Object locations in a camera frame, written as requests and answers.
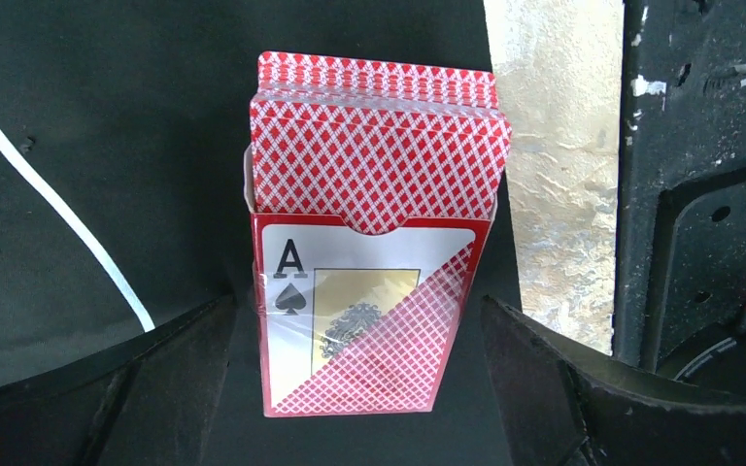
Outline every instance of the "spade symbol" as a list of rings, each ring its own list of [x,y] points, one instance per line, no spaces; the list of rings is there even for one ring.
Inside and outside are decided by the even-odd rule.
[[[285,311],[285,316],[298,316],[296,311],[304,309],[307,302],[293,284],[289,284],[276,298],[276,308]]]

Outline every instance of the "black mat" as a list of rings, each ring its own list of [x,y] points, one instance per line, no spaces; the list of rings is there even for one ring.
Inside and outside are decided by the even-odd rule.
[[[491,66],[480,0],[0,0],[0,125],[17,145],[35,140],[27,160],[156,324],[249,287],[241,153],[264,50]],[[474,296],[518,303],[500,197]],[[474,309],[432,414],[321,419],[262,417],[255,317],[243,312],[208,464],[506,464]],[[0,385],[140,331],[78,238],[0,154]]]

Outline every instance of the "black surface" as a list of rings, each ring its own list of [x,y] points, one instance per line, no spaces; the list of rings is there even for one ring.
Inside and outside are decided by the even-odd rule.
[[[480,0],[0,0],[0,125],[17,145],[35,139],[28,161],[156,324],[249,289],[241,154],[264,50],[491,67]],[[499,199],[433,413],[264,418],[255,317],[242,312],[206,463],[507,464],[473,304],[486,292],[519,303],[506,184]],[[139,332],[79,240],[0,155],[0,384]]]
[[[482,322],[517,464],[746,464],[746,397],[633,368],[492,299]],[[523,370],[537,391],[508,382]],[[559,403],[533,410],[520,398]]]
[[[0,465],[198,464],[227,365],[232,299],[0,389]]]
[[[625,29],[614,355],[655,370],[746,301],[746,2],[626,2]]]

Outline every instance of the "white cable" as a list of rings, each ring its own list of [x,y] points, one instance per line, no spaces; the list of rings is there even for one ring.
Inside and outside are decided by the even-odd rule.
[[[116,262],[113,261],[107,251],[104,250],[98,240],[95,239],[95,236],[90,233],[79,217],[76,216],[76,213],[70,209],[70,206],[61,199],[61,196],[59,196],[58,193],[56,193],[55,190],[53,190],[52,187],[50,187],[50,185],[47,184],[47,182],[45,182],[35,170],[33,170],[33,167],[27,163],[24,157],[18,153],[16,147],[10,143],[10,140],[7,139],[7,136],[4,135],[4,132],[2,132],[1,129],[0,151],[1,154],[4,155],[4,158],[13,165],[13,168],[15,168],[18,173],[22,175],[47,202],[50,203],[61,218],[70,225],[70,228],[72,228],[73,231],[76,232],[76,235],[78,235],[85,243],[85,246],[87,246],[90,252],[92,252],[92,255],[95,256],[98,263],[101,264],[105,272],[107,272],[107,275],[109,275],[110,279],[113,280],[113,283],[116,284],[121,295],[124,296],[124,299],[126,299],[130,307],[133,308],[133,312],[136,313],[136,317],[139,318],[144,331],[149,332],[153,330],[155,328],[153,325],[153,319],[150,317],[150,314],[147,312],[147,309],[145,309],[141,300],[136,296],[133,288],[130,287],[130,283],[128,283],[124,278],[124,275],[121,274],[121,270],[119,270]]]

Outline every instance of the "playing card box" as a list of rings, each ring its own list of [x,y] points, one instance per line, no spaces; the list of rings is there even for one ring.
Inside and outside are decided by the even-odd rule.
[[[494,104],[462,104],[493,99],[462,92],[467,83],[387,87],[378,83],[392,77],[359,74],[404,78],[429,67],[344,59],[340,79],[310,63],[294,80],[279,72],[289,60],[277,58],[260,60],[266,92],[251,105],[245,152],[264,413],[430,411],[492,224],[509,125]],[[341,85],[314,85],[313,76]],[[304,92],[318,98],[289,88],[268,98],[275,91],[263,77],[309,85]],[[342,84],[364,80],[356,94]],[[442,90],[425,99],[427,89]],[[405,112],[411,99],[429,107]],[[438,107],[453,100],[461,108]]]

